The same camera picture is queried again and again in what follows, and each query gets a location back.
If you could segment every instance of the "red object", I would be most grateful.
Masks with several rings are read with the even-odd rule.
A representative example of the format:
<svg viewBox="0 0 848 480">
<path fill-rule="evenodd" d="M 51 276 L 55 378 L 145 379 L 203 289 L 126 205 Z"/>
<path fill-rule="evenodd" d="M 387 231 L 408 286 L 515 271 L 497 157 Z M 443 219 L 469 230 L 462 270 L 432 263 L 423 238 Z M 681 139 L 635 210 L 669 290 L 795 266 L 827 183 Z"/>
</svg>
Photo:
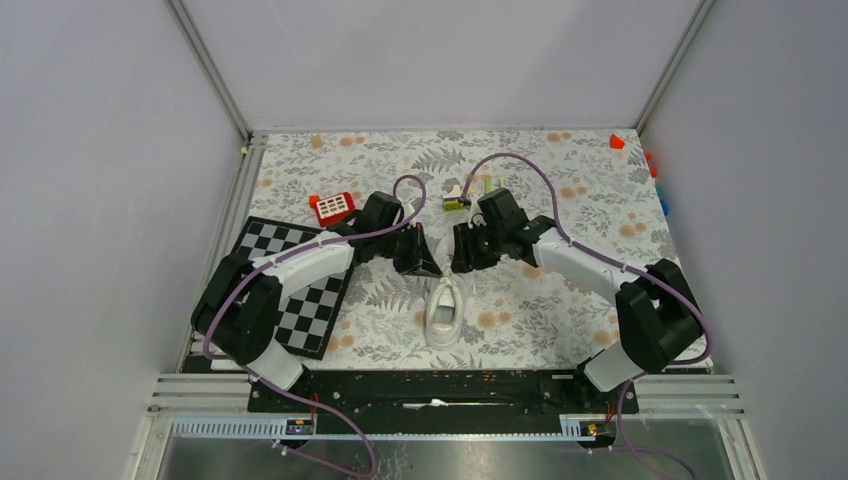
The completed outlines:
<svg viewBox="0 0 848 480">
<path fill-rule="evenodd" d="M 624 148 L 624 145 L 624 140 L 618 138 L 618 135 L 614 133 L 610 135 L 610 148 L 621 150 L 622 148 Z"/>
<path fill-rule="evenodd" d="M 318 217 L 318 225 L 322 227 L 329 227 L 330 225 L 339 223 L 356 208 L 353 205 L 353 197 L 347 192 L 324 199 L 318 195 L 310 195 L 309 206 L 312 210 L 315 210 L 315 216 Z"/>
</svg>

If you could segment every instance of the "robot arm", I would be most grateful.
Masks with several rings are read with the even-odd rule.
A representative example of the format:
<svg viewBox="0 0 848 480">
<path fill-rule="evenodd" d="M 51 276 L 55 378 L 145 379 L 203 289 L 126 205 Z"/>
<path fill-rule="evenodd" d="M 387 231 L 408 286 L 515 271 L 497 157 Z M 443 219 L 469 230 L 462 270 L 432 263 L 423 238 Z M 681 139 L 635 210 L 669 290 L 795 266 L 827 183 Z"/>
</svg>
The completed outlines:
<svg viewBox="0 0 848 480">
<path fill-rule="evenodd" d="M 274 331 L 280 321 L 279 306 L 293 293 L 377 256 L 391 258 L 395 270 L 404 275 L 441 276 L 420 223 L 384 235 L 367 235 L 393 225 L 400 211 L 401 204 L 395 197 L 376 192 L 361 211 L 320 233 L 313 240 L 316 248 L 290 258 L 282 258 L 287 255 L 285 251 L 253 260 L 238 254 L 224 257 L 195 307 L 192 326 L 207 335 L 213 318 L 236 286 L 255 269 L 271 262 L 273 265 L 256 275 L 241 298 L 224 312 L 211 342 L 237 364 L 284 390 L 290 389 L 304 367 L 274 341 Z M 354 235 L 349 241 L 339 240 Z"/>
<path fill-rule="evenodd" d="M 616 306 L 620 342 L 577 369 L 577 377 L 597 391 L 608 392 L 643 371 L 659 373 L 703 334 L 698 321 L 672 296 L 636 274 L 569 245 L 552 219 L 529 220 L 508 190 L 495 190 L 478 204 L 485 225 L 454 226 L 453 271 L 489 268 L 506 254 L 571 278 Z M 662 259 L 647 270 L 694 303 L 673 262 Z"/>
</svg>

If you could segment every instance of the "orange object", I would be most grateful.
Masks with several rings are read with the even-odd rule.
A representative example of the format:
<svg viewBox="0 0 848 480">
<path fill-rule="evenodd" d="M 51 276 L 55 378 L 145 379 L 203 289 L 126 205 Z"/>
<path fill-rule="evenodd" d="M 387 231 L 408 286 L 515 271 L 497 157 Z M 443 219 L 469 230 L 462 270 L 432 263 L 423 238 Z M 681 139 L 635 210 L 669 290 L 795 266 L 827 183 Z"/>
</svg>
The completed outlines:
<svg viewBox="0 0 848 480">
<path fill-rule="evenodd" d="M 622 148 L 624 148 L 624 145 L 625 145 L 624 140 L 618 138 L 618 135 L 613 133 L 610 136 L 610 148 L 614 148 L 616 150 L 621 150 Z"/>
</svg>

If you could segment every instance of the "shoe tongue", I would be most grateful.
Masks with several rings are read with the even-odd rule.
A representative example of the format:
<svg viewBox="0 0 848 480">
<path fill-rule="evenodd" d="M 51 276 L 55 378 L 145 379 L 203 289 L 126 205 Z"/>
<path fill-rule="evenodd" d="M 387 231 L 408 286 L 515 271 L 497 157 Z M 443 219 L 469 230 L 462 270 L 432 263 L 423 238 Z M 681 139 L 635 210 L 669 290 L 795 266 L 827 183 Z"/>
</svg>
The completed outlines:
<svg viewBox="0 0 848 480">
<path fill-rule="evenodd" d="M 453 289 L 450 286 L 442 290 L 438 305 L 440 307 L 456 307 L 456 302 L 453 300 Z"/>
</svg>

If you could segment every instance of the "cable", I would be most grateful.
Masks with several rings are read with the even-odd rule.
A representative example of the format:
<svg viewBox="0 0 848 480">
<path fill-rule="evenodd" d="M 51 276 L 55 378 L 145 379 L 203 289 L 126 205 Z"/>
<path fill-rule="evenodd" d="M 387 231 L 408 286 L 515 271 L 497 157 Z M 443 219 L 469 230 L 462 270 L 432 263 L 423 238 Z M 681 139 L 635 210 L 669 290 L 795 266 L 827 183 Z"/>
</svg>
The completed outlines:
<svg viewBox="0 0 848 480">
<path fill-rule="evenodd" d="M 649 282 L 653 283 L 657 287 L 665 290 L 668 294 L 670 294 L 672 297 L 674 297 L 675 300 L 679 301 L 690 312 L 692 312 L 692 315 L 698 321 L 698 324 L 701 325 L 701 329 L 704 332 L 704 339 L 705 339 L 705 343 L 706 343 L 706 345 L 704 347 L 704 351 L 700 355 L 693 357 L 693 358 L 672 361 L 672 362 L 670 362 L 671 365 L 692 365 L 692 364 L 701 362 L 701 361 L 705 360 L 706 358 L 708 358 L 710 356 L 710 353 L 712 352 L 712 332 L 710 331 L 710 328 L 707 325 L 706 320 L 704 319 L 704 315 L 701 313 L 700 310 L 698 310 L 698 307 L 696 307 L 695 304 L 693 304 L 691 301 L 689 301 L 688 298 L 683 296 L 683 294 L 681 294 L 677 290 L 671 288 L 670 285 L 666 284 L 665 282 L 663 282 L 659 278 L 651 275 L 650 273 L 648 273 L 648 272 L 646 272 L 646 271 L 644 271 L 640 268 L 636 268 L 636 267 L 627 265 L 624 262 L 621 262 L 621 261 L 616 260 L 612 257 L 609 257 L 609 256 L 589 247 L 588 245 L 584 245 L 584 244 L 577 242 L 576 240 L 572 239 L 571 236 L 565 231 L 565 229 L 562 226 L 562 222 L 560 221 L 559 206 L 557 205 L 557 198 L 556 198 L 556 190 L 554 189 L 553 183 L 551 183 L 551 179 L 548 178 L 547 175 L 545 175 L 545 172 L 543 172 L 542 169 L 540 169 L 535 163 L 530 161 L 528 158 L 525 158 L 525 157 L 518 155 L 518 154 L 515 154 L 515 153 L 496 153 L 496 154 L 493 154 L 493 155 L 489 155 L 488 157 L 480 160 L 477 163 L 477 165 L 475 165 L 474 168 L 471 169 L 471 174 L 468 175 L 468 179 L 465 181 L 465 187 L 462 189 L 462 196 L 463 197 L 465 197 L 467 195 L 468 188 L 471 186 L 471 181 L 474 179 L 474 174 L 477 172 L 477 170 L 481 166 L 483 166 L 485 163 L 487 163 L 491 160 L 494 160 L 495 158 L 500 158 L 500 157 L 510 157 L 510 158 L 514 158 L 516 160 L 520 160 L 520 161 L 524 162 L 525 164 L 527 164 L 527 166 L 532 168 L 536 173 L 538 173 L 540 177 L 542 177 L 542 180 L 548 186 L 548 191 L 550 191 L 550 193 L 551 193 L 551 203 L 553 204 L 553 211 L 554 211 L 553 217 L 554 217 L 554 223 L 556 225 L 556 230 L 559 233 L 559 235 L 562 237 L 562 239 L 565 240 L 566 242 L 568 242 L 569 246 L 573 246 L 573 247 L 579 249 L 580 251 L 585 252 L 585 253 L 589 254 L 590 256 L 595 257 L 595 258 L 597 258 L 597 259 L 599 259 L 599 260 L 601 260 L 601 261 L 603 261 L 603 262 L 605 262 L 609 265 L 612 265 L 616 268 L 623 268 L 630 273 L 633 273 L 635 275 L 638 275 L 638 276 L 648 280 Z M 660 456 L 664 456 L 666 458 L 669 458 L 669 459 L 675 461 L 676 463 L 680 464 L 683 468 L 685 468 L 686 471 L 689 472 L 689 474 L 694 479 L 695 478 L 695 471 L 692 469 L 692 467 L 687 465 L 683 460 L 676 457 L 672 453 L 667 452 L 665 450 L 659 450 L 659 449 L 648 449 L 648 448 L 643 448 L 643 447 L 634 447 L 630 443 L 630 440 L 627 438 L 627 434 L 624 432 L 624 422 L 622 421 L 622 418 L 621 418 L 621 412 L 624 410 L 624 397 L 625 397 L 625 393 L 627 392 L 627 388 L 630 386 L 631 383 L 633 383 L 633 380 L 638 379 L 642 375 L 644 375 L 644 373 L 637 375 L 630 380 L 627 380 L 623 384 L 623 387 L 621 389 L 621 395 L 619 396 L 619 399 L 618 399 L 618 409 L 617 409 L 617 412 L 616 412 L 616 425 L 618 427 L 618 431 L 621 432 L 621 437 L 624 440 L 625 445 L 627 445 L 627 450 L 633 453 L 633 456 L 636 457 L 636 460 L 638 460 L 639 463 L 642 464 L 643 467 L 645 467 L 648 471 L 650 471 L 651 473 L 653 473 L 654 475 L 656 475 L 659 478 L 670 479 L 671 477 L 669 477 L 665 473 L 663 473 L 663 472 L 657 470 L 656 468 L 652 467 L 651 465 L 649 465 L 648 462 L 646 462 L 645 459 L 643 459 L 642 456 L 639 455 L 638 452 L 641 451 L 641 452 L 650 453 L 650 454 L 654 454 L 654 455 L 660 455 Z"/>
<path fill-rule="evenodd" d="M 392 187 L 393 192 L 397 191 L 398 184 L 401 181 L 403 181 L 404 179 L 414 180 L 414 181 L 418 182 L 418 185 L 421 187 L 421 204 L 418 206 L 417 209 L 415 209 L 414 212 L 412 212 L 412 215 L 403 219 L 400 223 L 397 223 L 395 225 L 391 225 L 391 226 L 383 228 L 381 230 L 377 230 L 376 232 L 359 233 L 359 234 L 356 234 L 356 235 L 348 235 L 346 237 L 331 238 L 331 239 L 328 239 L 328 240 L 324 240 L 322 242 L 322 244 L 323 245 L 332 245 L 334 243 L 342 243 L 342 242 L 349 242 L 351 240 L 361 240 L 361 239 L 364 239 L 364 238 L 377 237 L 377 236 L 380 236 L 380 235 L 385 235 L 387 233 L 394 232 L 395 230 L 399 230 L 399 229 L 405 227 L 406 225 L 408 225 L 416 216 L 418 216 L 419 213 L 421 213 L 421 210 L 424 209 L 424 202 L 427 199 L 427 187 L 424 185 L 424 181 L 421 180 L 419 177 L 417 177 L 415 175 L 402 175 L 401 177 L 399 177 L 395 181 L 395 184 Z M 224 300 L 224 303 L 221 305 L 221 308 L 218 309 L 218 312 L 215 314 L 215 317 L 212 319 L 212 323 L 209 324 L 209 328 L 206 330 L 206 334 L 203 336 L 203 356 L 205 356 L 206 358 L 208 358 L 210 360 L 223 360 L 223 359 L 228 358 L 226 355 L 215 355 L 210 351 L 209 347 L 210 347 L 211 339 L 212 339 L 212 337 L 215 333 L 215 329 L 218 328 L 218 324 L 221 323 L 221 319 L 224 317 L 224 313 L 227 311 L 227 309 L 230 308 L 230 306 L 233 304 L 233 302 L 235 302 L 236 298 L 239 296 L 241 291 L 244 290 L 244 288 L 251 281 L 253 281 L 253 279 L 256 278 L 256 276 L 258 276 L 260 273 L 264 272 L 265 270 L 271 268 L 272 266 L 274 266 L 277 263 L 281 263 L 285 260 L 288 260 L 289 258 L 292 258 L 296 255 L 300 255 L 301 253 L 312 250 L 313 248 L 316 248 L 318 246 L 319 246 L 319 243 L 317 241 L 315 241 L 315 242 L 306 243 L 306 244 L 299 245 L 297 247 L 291 248 L 289 250 L 286 250 L 285 252 L 283 252 L 282 255 L 277 257 L 273 262 L 268 262 L 268 263 L 266 263 L 266 264 L 264 264 L 260 267 L 256 267 L 256 268 L 254 268 L 254 270 L 252 272 L 250 272 L 248 275 L 246 275 L 244 277 L 244 279 L 242 279 L 242 281 L 238 285 L 236 285 L 236 288 L 233 289 L 232 292 L 230 292 L 230 295 L 227 297 L 226 300 Z M 343 414 L 342 412 L 336 410 L 335 408 L 333 408 L 329 405 L 325 405 L 325 404 L 320 403 L 320 402 L 314 402 L 312 400 L 309 400 L 309 399 L 306 399 L 306 398 L 303 398 L 303 397 L 299 397 L 299 396 L 297 396 L 293 393 L 289 393 L 289 392 L 281 389 L 280 387 L 274 385 L 273 383 L 265 380 L 260 375 L 258 375 L 256 372 L 252 371 L 250 368 L 248 368 L 246 366 L 242 366 L 242 368 L 245 371 L 247 371 L 248 373 L 250 373 L 251 375 L 259 378 L 260 382 L 262 382 L 266 387 L 270 388 L 274 392 L 276 392 L 276 393 L 278 393 L 278 394 L 280 394 L 280 395 L 282 395 L 286 398 L 294 400 L 296 402 L 300 402 L 300 403 L 303 403 L 305 405 L 309 405 L 309 406 L 312 406 L 312 407 L 320 408 L 322 410 L 326 410 L 326 411 L 332 413 L 333 415 L 339 417 L 340 419 L 342 419 L 345 423 L 347 423 L 353 429 L 354 432 L 356 432 L 357 435 L 359 435 L 360 438 L 362 438 L 362 441 L 365 443 L 365 447 L 368 449 L 368 456 L 371 457 L 371 471 L 369 471 L 368 473 L 354 472 L 353 470 L 349 470 L 345 467 L 342 467 L 340 465 L 336 465 L 335 463 L 329 462 L 327 460 L 312 456 L 308 453 L 300 452 L 298 450 L 291 450 L 292 453 L 294 453 L 295 455 L 301 456 L 303 458 L 313 460 L 313 461 L 318 462 L 322 465 L 328 466 L 328 467 L 330 467 L 334 470 L 337 470 L 339 472 L 342 472 L 346 475 L 351 475 L 351 476 L 354 476 L 354 477 L 357 477 L 357 478 L 368 478 L 368 477 L 373 476 L 377 472 L 377 457 L 374 453 L 374 447 L 371 445 L 371 442 L 368 440 L 368 437 L 365 436 L 365 433 L 363 433 L 362 430 L 355 423 L 353 423 L 353 420 L 351 420 L 345 414 Z"/>
<path fill-rule="evenodd" d="M 693 357 L 693 358 L 688 358 L 688 359 L 685 359 L 685 360 L 674 360 L 674 361 L 671 362 L 671 365 L 692 365 L 692 364 L 695 364 L 695 363 L 698 363 L 698 362 L 702 362 L 710 356 L 710 353 L 712 352 L 712 331 L 709 328 L 709 326 L 707 325 L 706 320 L 704 319 L 704 315 L 701 313 L 700 310 L 698 310 L 698 307 L 696 307 L 695 304 L 693 304 L 691 301 L 689 301 L 688 298 L 684 297 L 683 294 L 681 294 L 677 290 L 671 288 L 671 286 L 669 286 L 667 283 L 665 283 L 662 280 L 660 280 L 659 278 L 651 275 L 650 273 L 648 273 L 648 272 L 646 272 L 646 271 L 644 271 L 640 268 L 636 268 L 636 267 L 627 265 L 624 262 L 616 260 L 612 257 L 607 256 L 607 255 L 604 255 L 603 253 L 593 249 L 592 247 L 590 247 L 588 245 L 584 245 L 584 244 L 572 239 L 571 236 L 563 228 L 562 222 L 559 219 L 559 207 L 557 206 L 556 191 L 554 189 L 553 184 L 551 183 L 551 180 L 548 178 L 547 175 L 545 175 L 545 172 L 543 172 L 542 169 L 540 169 L 535 163 L 533 163 L 529 159 L 527 159 L 527 158 L 525 158 L 521 155 L 515 154 L 515 153 L 496 153 L 494 155 L 489 155 L 488 157 L 484 158 L 483 160 L 480 160 L 480 162 L 478 162 L 477 165 L 475 165 L 474 168 L 471 170 L 471 174 L 468 176 L 468 179 L 465 181 L 465 187 L 462 189 L 462 196 L 463 197 L 465 197 L 467 195 L 468 188 L 471 186 L 471 181 L 474 179 L 474 174 L 477 172 L 477 170 L 481 166 L 483 166 L 485 163 L 487 163 L 491 160 L 494 160 L 495 158 L 499 158 L 499 157 L 510 157 L 510 158 L 514 158 L 516 160 L 520 160 L 520 161 L 526 163 L 530 168 L 535 170 L 536 173 L 538 173 L 540 177 L 542 177 L 542 180 L 544 180 L 545 184 L 548 186 L 548 190 L 551 192 L 551 202 L 553 203 L 553 210 L 554 210 L 553 217 L 554 217 L 554 222 L 556 224 L 557 232 L 559 233 L 559 235 L 562 237 L 563 240 L 568 242 L 569 245 L 577 248 L 578 250 L 580 250 L 582 252 L 589 254 L 592 257 L 597 258 L 598 260 L 601 260 L 605 263 L 608 263 L 608 264 L 610 264 L 610 265 L 612 265 L 616 268 L 624 268 L 628 272 L 633 273 L 635 275 L 638 275 L 638 276 L 648 280 L 649 282 L 653 283 L 657 287 L 665 290 L 669 295 L 674 297 L 675 300 L 677 300 L 678 302 L 683 304 L 683 306 L 685 306 L 690 312 L 692 312 L 692 316 L 695 317 L 695 319 L 698 321 L 698 324 L 701 325 L 701 329 L 704 331 L 704 339 L 706 341 L 705 342 L 706 346 L 704 347 L 703 353 L 701 353 L 700 355 Z"/>
</svg>

